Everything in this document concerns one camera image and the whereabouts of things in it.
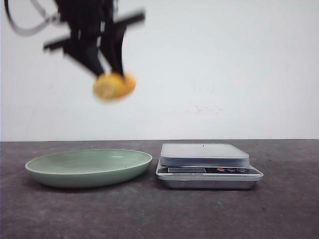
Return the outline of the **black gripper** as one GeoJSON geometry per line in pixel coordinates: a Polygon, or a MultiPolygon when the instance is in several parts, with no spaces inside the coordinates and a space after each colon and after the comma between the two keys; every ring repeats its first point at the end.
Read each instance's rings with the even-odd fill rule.
{"type": "Polygon", "coordinates": [[[113,72],[124,74],[122,46],[130,25],[143,22],[144,10],[115,17],[114,0],[56,0],[59,21],[66,23],[70,35],[44,44],[45,50],[63,48],[64,53],[92,72],[96,77],[104,73],[99,61],[99,49],[113,72]]]}

